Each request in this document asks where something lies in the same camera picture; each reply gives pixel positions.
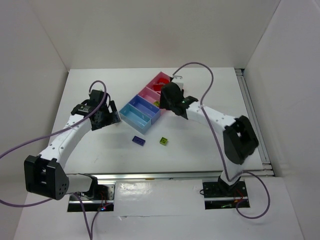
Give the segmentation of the red lego brick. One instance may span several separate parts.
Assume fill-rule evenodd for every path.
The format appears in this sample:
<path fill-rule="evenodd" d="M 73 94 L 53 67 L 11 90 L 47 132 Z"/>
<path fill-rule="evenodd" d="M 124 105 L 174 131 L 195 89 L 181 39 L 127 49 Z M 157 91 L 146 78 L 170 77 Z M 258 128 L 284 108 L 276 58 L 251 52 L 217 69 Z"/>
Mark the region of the red lego brick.
<path fill-rule="evenodd" d="M 162 84 L 154 84 L 152 88 L 155 92 L 161 92 L 162 87 L 163 87 Z"/>

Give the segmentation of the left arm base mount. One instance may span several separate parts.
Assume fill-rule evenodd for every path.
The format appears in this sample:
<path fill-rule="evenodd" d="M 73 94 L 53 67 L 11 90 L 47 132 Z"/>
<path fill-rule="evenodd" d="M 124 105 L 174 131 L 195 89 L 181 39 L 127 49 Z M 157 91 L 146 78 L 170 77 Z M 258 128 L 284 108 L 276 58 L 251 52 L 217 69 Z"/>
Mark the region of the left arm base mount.
<path fill-rule="evenodd" d="M 107 182 L 105 184 L 98 184 L 94 189 L 94 195 L 89 196 L 84 192 L 76 192 L 77 196 L 72 194 L 69 197 L 67 212 L 82 212 L 79 198 L 86 212 L 113 212 L 115 188 L 115 183 Z"/>

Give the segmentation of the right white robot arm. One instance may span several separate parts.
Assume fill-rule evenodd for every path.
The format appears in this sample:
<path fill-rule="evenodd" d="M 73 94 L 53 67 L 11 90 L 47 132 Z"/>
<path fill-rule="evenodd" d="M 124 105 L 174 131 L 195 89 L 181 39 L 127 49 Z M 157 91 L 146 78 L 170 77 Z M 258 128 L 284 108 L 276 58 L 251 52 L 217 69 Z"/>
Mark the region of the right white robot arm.
<path fill-rule="evenodd" d="M 183 96 L 178 84 L 170 82 L 161 88 L 159 107 L 177 116 L 210 128 L 213 137 L 223 137 L 223 146 L 217 144 L 222 158 L 223 171 L 218 179 L 225 188 L 233 188 L 240 180 L 245 161 L 259 146 L 250 120 L 242 115 L 234 117 L 207 107 L 193 96 Z"/>

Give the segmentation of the green lego brick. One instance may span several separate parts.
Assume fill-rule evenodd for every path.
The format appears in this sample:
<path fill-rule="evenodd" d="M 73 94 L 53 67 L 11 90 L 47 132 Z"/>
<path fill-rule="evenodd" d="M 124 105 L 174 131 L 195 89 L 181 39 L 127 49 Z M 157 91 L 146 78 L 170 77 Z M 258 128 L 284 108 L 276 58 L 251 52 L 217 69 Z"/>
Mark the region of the green lego brick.
<path fill-rule="evenodd" d="M 159 101 L 155 101 L 153 104 L 154 104 L 155 106 L 157 106 L 157 107 L 160 106 L 160 102 L 159 102 Z"/>
<path fill-rule="evenodd" d="M 166 146 L 167 143 L 168 143 L 168 139 L 165 138 L 165 137 L 162 137 L 162 138 L 160 139 L 159 143 L 160 143 L 161 145 L 163 145 L 163 146 Z"/>

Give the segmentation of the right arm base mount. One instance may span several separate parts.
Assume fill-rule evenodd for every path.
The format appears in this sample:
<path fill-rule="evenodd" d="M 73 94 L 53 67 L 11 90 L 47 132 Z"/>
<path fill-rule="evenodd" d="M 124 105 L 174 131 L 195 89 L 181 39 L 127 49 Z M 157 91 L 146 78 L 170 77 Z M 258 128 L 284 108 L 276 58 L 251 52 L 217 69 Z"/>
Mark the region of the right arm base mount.
<path fill-rule="evenodd" d="M 240 181 L 234 189 L 223 193 L 218 182 L 203 182 L 199 194 L 204 197 L 206 210 L 249 208 L 250 202 L 244 181 Z"/>

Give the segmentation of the red round flower lego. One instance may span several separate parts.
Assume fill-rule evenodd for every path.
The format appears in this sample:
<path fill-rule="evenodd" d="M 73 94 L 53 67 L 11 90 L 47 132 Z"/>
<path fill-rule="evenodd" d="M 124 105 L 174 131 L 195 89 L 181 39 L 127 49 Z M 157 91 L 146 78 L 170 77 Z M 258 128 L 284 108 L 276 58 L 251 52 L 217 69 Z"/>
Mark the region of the red round flower lego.
<path fill-rule="evenodd" d="M 169 82 L 170 82 L 169 79 L 166 79 L 166 78 L 161 77 L 161 78 L 158 79 L 157 84 L 158 84 L 158 85 L 166 85 L 166 84 L 168 84 Z"/>

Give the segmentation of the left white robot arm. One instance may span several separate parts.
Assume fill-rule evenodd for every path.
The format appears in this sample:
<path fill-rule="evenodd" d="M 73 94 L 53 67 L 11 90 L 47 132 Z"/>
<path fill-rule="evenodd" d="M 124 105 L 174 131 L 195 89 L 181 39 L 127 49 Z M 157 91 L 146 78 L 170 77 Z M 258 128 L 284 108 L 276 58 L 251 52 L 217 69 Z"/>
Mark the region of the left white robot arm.
<path fill-rule="evenodd" d="M 82 193 L 93 199 L 99 191 L 98 179 L 86 173 L 67 175 L 67 160 L 78 143 L 90 131 L 121 121 L 114 100 L 109 94 L 91 90 L 89 98 L 77 104 L 56 138 L 37 156 L 24 161 L 25 187 L 30 193 L 60 200 L 67 194 Z"/>

